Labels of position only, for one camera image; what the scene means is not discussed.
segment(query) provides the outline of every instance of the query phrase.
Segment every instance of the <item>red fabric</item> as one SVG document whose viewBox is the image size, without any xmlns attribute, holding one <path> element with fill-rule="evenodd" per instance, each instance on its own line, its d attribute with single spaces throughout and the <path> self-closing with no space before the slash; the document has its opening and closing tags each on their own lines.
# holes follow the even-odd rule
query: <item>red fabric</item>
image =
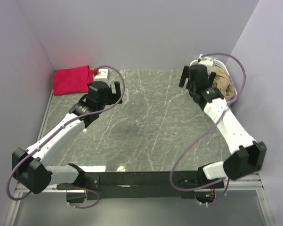
<svg viewBox="0 0 283 226">
<path fill-rule="evenodd" d="M 53 78 L 53 94 L 88 93 L 89 82 L 93 82 L 93 70 L 89 66 L 59 69 Z"/>
</svg>

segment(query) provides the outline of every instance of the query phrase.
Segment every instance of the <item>beige fabric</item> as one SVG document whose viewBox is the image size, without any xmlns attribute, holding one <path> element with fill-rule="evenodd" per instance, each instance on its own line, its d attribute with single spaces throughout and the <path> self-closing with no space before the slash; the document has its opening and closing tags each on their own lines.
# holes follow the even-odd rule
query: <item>beige fabric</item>
<svg viewBox="0 0 283 226">
<path fill-rule="evenodd" d="M 212 86 L 217 87 L 227 101 L 230 100 L 234 96 L 234 88 L 227 72 L 216 66 L 212 67 L 211 72 L 216 73 L 216 78 L 213 81 Z"/>
</svg>

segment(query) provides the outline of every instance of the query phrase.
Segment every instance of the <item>gray marble surface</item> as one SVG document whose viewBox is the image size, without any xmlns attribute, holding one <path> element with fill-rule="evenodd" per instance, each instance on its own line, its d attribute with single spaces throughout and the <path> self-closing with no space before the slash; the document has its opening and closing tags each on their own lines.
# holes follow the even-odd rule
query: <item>gray marble surface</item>
<svg viewBox="0 0 283 226">
<path fill-rule="evenodd" d="M 105 166 L 106 171 L 171 170 L 184 149 L 213 122 L 179 88 L 180 70 L 122 70 L 123 104 L 105 112 L 69 140 L 51 165 Z M 111 73 L 112 81 L 119 81 Z M 82 94 L 53 96 L 43 134 L 53 129 Z M 178 170 L 197 170 L 230 155 L 218 130 L 198 142 Z"/>
</svg>

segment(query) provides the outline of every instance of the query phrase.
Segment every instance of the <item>white basket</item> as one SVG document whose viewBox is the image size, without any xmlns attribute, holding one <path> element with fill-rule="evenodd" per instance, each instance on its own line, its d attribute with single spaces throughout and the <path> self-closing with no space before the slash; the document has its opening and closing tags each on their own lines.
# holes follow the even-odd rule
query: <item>white basket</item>
<svg viewBox="0 0 283 226">
<path fill-rule="evenodd" d="M 196 65 L 196 64 L 198 64 L 198 60 L 193 60 L 192 62 L 190 62 L 189 65 L 191 66 L 191 65 Z M 230 78 L 229 71 L 227 70 L 225 64 L 222 61 L 213 59 L 213 64 L 212 65 L 213 66 L 217 66 L 217 67 L 222 68 L 223 70 L 225 70 L 227 72 L 229 78 Z M 234 81 L 231 78 L 230 78 L 230 81 L 231 81 L 231 83 L 232 83 L 232 85 L 234 87 L 234 97 L 235 97 L 237 95 L 237 91 L 236 91 L 236 88 L 235 88 L 235 85 L 234 85 Z"/>
</svg>

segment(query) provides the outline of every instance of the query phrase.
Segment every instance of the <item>gray floor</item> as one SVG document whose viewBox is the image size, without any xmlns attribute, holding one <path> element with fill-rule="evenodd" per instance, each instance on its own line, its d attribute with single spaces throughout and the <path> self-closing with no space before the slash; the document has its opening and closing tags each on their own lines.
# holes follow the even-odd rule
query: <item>gray floor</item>
<svg viewBox="0 0 283 226">
<path fill-rule="evenodd" d="M 215 206 L 180 198 L 106 199 L 91 209 L 66 205 L 65 194 L 30 195 L 15 226 L 263 226 L 255 191 L 228 192 Z"/>
<path fill-rule="evenodd" d="M 87 132 L 69 141 L 52 165 L 104 166 L 106 171 L 171 170 L 175 159 L 213 122 L 179 88 L 180 70 L 122 70 L 123 104 L 103 113 Z M 112 81 L 119 78 L 111 74 Z M 43 133 L 65 116 L 82 94 L 53 96 Z M 197 170 L 230 155 L 218 130 L 189 151 L 178 169 Z"/>
</svg>

